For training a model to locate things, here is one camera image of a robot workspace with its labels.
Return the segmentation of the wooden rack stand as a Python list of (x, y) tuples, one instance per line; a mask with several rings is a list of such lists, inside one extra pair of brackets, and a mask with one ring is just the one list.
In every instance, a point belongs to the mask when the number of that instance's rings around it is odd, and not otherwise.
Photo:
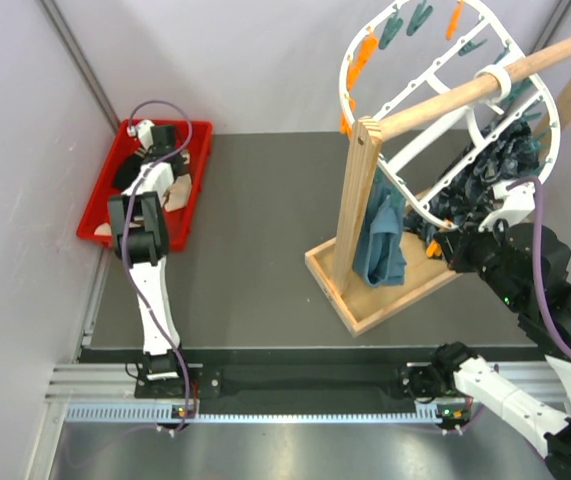
[(498, 77), (483, 73), (452, 90), (386, 120), (364, 117), (352, 129), (335, 238), (309, 250), (305, 263), (348, 332), (358, 337), (457, 278), (445, 263), (421, 252), (416, 236), (405, 234), (401, 249), (408, 261), (403, 285), (372, 288), (352, 269), (374, 175), (386, 164), (382, 144), (430, 120), (461, 113), (499, 89)]

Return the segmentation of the white clip hanger frame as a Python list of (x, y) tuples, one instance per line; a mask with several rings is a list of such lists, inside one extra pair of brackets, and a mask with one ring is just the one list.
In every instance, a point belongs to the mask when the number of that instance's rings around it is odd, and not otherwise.
[[(517, 72), (517, 64), (526, 59), (524, 52), (484, 2), (471, 1), (468, 5), (477, 16), (475, 26), (459, 37), (450, 36), (451, 47), (386, 102), (372, 119), (385, 140), (417, 126), (425, 128), (391, 159), (379, 158), (377, 166), (420, 217), (447, 231), (457, 229), (458, 223), (436, 215), (431, 200), (451, 187), (454, 179), (475, 164), (478, 156), (509, 126), (517, 120), (525, 120), (531, 108), (545, 107), (548, 121), (544, 131), (551, 137), (546, 154), (533, 171), (540, 183), (545, 183), (552, 174), (560, 150), (560, 115), (555, 100), (538, 74), (538, 67)], [(491, 29), (498, 37), (502, 53), (494, 63), (479, 70), (472, 81), (449, 88), (439, 78), (439, 71), (486, 29)], [(423, 196), (416, 196), (400, 177), (401, 169), (459, 121), (466, 123), (472, 149)]]

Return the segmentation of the black striped sock upper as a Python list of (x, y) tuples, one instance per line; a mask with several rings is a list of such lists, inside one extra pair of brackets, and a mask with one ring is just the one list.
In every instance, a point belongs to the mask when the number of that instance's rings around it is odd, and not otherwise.
[(119, 192), (127, 190), (138, 177), (143, 158), (137, 154), (126, 157), (117, 167), (112, 178), (111, 187)]

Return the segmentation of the teal cloth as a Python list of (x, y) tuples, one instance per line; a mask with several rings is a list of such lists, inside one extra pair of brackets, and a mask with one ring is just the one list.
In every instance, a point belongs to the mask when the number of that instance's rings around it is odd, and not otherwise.
[(377, 170), (352, 264), (353, 271), (369, 287), (404, 284), (406, 260), (401, 249), (404, 210), (405, 198)]

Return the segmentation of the orange clothespin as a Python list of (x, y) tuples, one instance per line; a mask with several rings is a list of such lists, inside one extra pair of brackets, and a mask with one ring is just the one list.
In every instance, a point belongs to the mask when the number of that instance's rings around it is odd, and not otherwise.
[(435, 240), (432, 240), (427, 245), (426, 256), (430, 259), (441, 259), (443, 257), (442, 248)]

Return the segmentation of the red plastic tray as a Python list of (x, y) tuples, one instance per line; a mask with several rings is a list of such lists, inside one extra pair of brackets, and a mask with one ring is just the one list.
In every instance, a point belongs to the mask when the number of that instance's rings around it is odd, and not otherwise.
[[(184, 208), (177, 211), (166, 212), (163, 209), (169, 234), (169, 249), (172, 252), (181, 252), (185, 249), (198, 202), (198, 195), (201, 192), (201, 183), (211, 153), (212, 125), (204, 121), (194, 121), (192, 125), (193, 135), (184, 150), (191, 155), (190, 174), (192, 190), (189, 201)], [(140, 147), (139, 140), (128, 135), (127, 123), (123, 121), (103, 162), (78, 224), (76, 235), (79, 239), (98, 244), (104, 248), (112, 246), (112, 237), (97, 237), (93, 232), (99, 224), (108, 222), (108, 199), (120, 193), (111, 187), (112, 178), (117, 167), (131, 154), (137, 154), (142, 157), (139, 150)], [(165, 192), (161, 196), (161, 206)]]

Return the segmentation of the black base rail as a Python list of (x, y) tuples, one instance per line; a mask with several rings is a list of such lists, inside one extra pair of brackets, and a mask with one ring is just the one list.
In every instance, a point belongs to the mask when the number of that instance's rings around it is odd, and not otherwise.
[(412, 413), (458, 394), (428, 348), (186, 349), (189, 378), (138, 376), (137, 399), (196, 400), (202, 414)]

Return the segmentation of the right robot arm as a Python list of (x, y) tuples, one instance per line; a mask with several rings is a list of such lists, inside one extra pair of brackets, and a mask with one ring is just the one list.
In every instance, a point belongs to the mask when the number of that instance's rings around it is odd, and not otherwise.
[[(516, 315), (571, 406), (570, 248), (545, 226), (504, 220), (490, 232), (465, 228), (434, 240), (451, 270), (477, 274)], [(413, 400), (461, 395), (479, 401), (536, 450), (554, 478), (571, 479), (571, 412), (536, 400), (465, 344), (439, 346), (426, 366), (403, 370), (400, 385)]]

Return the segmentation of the dark patterned cloth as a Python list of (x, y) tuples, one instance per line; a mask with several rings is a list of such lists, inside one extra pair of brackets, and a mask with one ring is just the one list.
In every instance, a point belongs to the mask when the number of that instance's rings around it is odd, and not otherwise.
[(494, 203), (492, 186), (533, 174), (539, 151), (529, 123), (514, 121), (429, 200), (429, 211), (454, 225), (480, 224)]

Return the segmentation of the beige brown sock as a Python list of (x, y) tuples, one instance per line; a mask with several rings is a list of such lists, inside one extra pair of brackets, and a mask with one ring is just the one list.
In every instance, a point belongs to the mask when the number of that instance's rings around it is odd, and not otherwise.
[(183, 164), (178, 177), (174, 183), (166, 190), (162, 203), (166, 212), (173, 212), (184, 208), (192, 190), (192, 178), (190, 174), (191, 155), (188, 151), (181, 153)]
[(93, 234), (97, 237), (111, 237), (112, 236), (112, 229), (108, 222), (104, 222), (99, 224)]

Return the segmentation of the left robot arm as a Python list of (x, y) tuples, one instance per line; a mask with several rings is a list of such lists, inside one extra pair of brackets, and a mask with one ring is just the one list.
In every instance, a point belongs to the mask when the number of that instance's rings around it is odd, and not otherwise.
[(118, 193), (107, 202), (116, 256), (135, 292), (143, 329), (137, 366), (137, 398), (178, 398), (190, 392), (192, 374), (180, 354), (166, 285), (169, 233), (162, 200), (182, 164), (177, 131), (141, 120), (127, 125), (140, 147), (117, 170)]

